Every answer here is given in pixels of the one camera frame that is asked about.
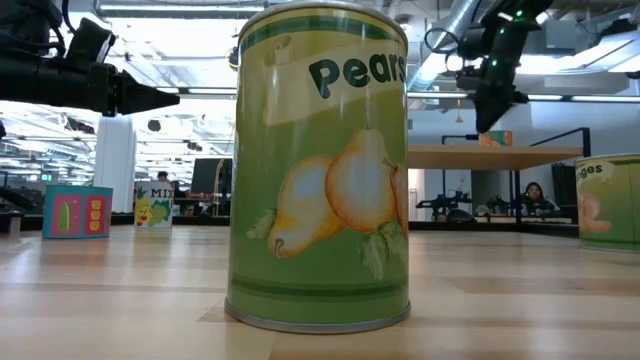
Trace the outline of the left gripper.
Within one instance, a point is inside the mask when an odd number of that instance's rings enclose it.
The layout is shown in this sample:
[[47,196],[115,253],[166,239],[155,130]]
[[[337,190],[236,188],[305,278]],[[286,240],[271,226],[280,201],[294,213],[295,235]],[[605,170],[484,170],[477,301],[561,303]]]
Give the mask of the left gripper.
[[117,112],[130,115],[180,103],[178,95],[142,85],[110,64],[77,65],[35,57],[30,62],[31,103],[92,110],[107,116],[115,116]]

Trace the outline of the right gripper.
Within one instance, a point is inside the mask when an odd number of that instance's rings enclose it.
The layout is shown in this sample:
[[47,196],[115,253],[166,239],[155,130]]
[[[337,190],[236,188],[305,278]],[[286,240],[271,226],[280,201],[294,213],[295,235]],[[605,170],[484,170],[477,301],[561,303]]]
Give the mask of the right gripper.
[[473,103],[476,131],[486,133],[512,107],[529,99],[514,85],[527,34],[477,34],[475,50],[483,57]]

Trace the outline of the white mix fruit can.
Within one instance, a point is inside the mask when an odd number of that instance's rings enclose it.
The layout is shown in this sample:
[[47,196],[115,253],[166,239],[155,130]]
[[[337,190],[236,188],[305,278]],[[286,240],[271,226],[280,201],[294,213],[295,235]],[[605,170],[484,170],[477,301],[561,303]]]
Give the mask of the white mix fruit can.
[[138,229],[169,229],[173,223],[174,188],[161,181],[136,183],[134,225]]

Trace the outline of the teal and pink can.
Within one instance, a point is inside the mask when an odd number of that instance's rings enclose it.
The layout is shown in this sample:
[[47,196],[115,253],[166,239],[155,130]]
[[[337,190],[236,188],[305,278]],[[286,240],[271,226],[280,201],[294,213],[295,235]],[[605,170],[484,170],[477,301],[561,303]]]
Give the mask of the teal and pink can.
[[44,239],[108,238],[113,190],[48,185],[44,198]]

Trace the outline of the green oranges can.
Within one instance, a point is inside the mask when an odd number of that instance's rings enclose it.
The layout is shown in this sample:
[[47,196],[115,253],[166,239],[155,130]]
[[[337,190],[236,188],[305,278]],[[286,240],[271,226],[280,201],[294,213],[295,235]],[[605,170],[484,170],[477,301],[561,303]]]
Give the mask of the green oranges can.
[[640,252],[640,154],[579,159],[576,185],[582,245]]

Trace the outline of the green pears can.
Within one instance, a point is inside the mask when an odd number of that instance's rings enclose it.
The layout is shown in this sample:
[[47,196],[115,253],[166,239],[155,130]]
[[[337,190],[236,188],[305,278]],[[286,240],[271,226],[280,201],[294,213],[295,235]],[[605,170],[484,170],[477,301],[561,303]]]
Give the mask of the green pears can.
[[408,50],[387,15],[338,0],[243,26],[228,315],[310,334],[408,318]]

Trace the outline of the wooden shelf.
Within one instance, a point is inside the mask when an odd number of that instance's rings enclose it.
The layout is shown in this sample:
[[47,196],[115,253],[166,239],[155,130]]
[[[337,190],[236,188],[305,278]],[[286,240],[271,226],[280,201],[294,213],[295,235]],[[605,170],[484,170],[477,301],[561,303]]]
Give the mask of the wooden shelf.
[[411,145],[411,169],[526,170],[579,158],[577,147],[485,147],[468,145]]

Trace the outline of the teal and orange can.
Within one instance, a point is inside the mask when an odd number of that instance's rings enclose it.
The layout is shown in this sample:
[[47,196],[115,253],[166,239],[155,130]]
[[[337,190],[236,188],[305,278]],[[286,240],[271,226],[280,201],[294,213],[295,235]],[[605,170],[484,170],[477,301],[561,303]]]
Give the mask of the teal and orange can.
[[508,130],[492,130],[478,135],[479,144],[485,147],[508,147],[513,145],[513,133]]

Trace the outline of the white round column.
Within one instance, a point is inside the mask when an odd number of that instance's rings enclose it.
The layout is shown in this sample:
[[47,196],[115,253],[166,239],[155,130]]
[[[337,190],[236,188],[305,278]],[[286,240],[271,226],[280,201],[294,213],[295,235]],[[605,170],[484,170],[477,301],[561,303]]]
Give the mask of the white round column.
[[136,145],[131,115],[99,119],[93,185],[113,190],[113,212],[133,210]]

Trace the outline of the black background monitor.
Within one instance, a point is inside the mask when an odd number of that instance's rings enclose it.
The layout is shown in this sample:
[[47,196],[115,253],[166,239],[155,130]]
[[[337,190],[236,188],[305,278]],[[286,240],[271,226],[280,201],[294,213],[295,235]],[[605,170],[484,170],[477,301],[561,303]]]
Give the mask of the black background monitor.
[[194,162],[192,193],[229,194],[232,192],[231,158],[198,158]]

